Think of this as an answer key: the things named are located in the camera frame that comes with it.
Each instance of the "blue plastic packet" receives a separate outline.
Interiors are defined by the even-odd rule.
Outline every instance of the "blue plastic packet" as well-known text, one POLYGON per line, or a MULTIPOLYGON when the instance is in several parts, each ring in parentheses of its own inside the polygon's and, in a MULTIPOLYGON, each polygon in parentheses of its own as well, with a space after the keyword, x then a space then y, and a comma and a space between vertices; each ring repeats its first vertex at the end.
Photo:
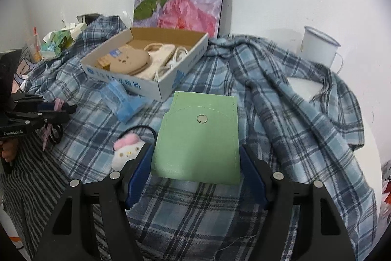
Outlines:
POLYGON ((104 86, 100 95, 122 123, 127 123, 147 102, 145 97, 128 95, 118 81, 112 81, 104 86))

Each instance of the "plush face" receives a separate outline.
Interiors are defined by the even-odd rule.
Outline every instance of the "plush face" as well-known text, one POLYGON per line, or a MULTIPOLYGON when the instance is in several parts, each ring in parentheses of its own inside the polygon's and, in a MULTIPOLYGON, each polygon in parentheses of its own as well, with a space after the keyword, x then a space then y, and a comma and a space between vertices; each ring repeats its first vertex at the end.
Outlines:
POLYGON ((114 157, 111 166, 116 171, 121 171, 125 163, 135 159, 143 148, 145 142, 140 140, 137 134, 125 135, 114 143, 114 157))

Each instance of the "plaid shirt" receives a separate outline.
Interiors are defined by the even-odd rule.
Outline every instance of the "plaid shirt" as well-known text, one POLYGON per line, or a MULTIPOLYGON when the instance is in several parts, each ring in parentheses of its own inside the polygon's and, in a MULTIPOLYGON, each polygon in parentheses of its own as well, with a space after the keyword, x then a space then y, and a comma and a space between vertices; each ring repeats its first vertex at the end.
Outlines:
MULTIPOLYGON (((41 62, 30 74, 29 93, 78 105, 60 144, 48 149, 69 178, 104 178, 111 170, 118 135, 141 124, 158 131, 170 108, 172 97, 163 104, 150 101, 124 125, 101 99, 104 84, 83 72, 80 59, 124 28, 118 17, 101 17, 59 60, 41 62)), ((364 258, 374 239, 375 197, 353 155, 364 144, 360 107, 337 75, 265 39, 224 37, 210 41, 206 54, 176 90, 236 96, 239 144, 250 144, 259 159, 291 180, 321 180, 345 222, 357 259, 364 258), (294 93, 287 77, 316 81, 323 88, 307 102, 294 93)), ((153 141, 148 131, 138 133, 153 141)), ((149 260, 246 260, 264 218, 243 183, 212 185, 155 176, 149 177, 140 201, 128 211, 149 260)), ((282 260, 290 259, 297 220, 295 210, 282 260)), ((108 258, 103 236, 98 240, 108 258)))

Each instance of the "cardboard box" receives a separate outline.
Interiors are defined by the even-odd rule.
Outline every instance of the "cardboard box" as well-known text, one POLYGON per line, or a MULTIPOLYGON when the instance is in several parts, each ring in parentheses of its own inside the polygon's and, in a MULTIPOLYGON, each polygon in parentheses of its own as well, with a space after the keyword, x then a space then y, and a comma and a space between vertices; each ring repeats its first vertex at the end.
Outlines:
POLYGON ((105 41, 86 55, 80 64, 91 78, 104 82, 117 80, 129 92, 164 102, 206 52, 208 40, 208 34, 202 32, 163 28, 130 28, 105 41), (97 60, 100 57, 127 43, 135 49, 144 49, 150 43, 168 43, 177 47, 181 45, 187 48, 189 53, 159 82, 113 73, 98 66, 97 60))

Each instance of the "white table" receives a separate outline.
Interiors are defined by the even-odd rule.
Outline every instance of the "white table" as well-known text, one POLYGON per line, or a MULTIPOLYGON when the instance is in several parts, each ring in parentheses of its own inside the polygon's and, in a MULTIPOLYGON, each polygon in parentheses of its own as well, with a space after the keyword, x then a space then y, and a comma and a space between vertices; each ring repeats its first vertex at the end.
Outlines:
MULTIPOLYGON (((298 78, 288 78, 288 81, 294 91, 307 101, 322 88, 320 83, 313 81, 298 78)), ((368 185, 372 187, 375 192, 377 216, 379 217, 380 203, 382 200, 382 167, 375 138, 365 118, 363 118, 363 124, 365 144, 361 149, 355 151, 354 155, 356 156, 368 185)))

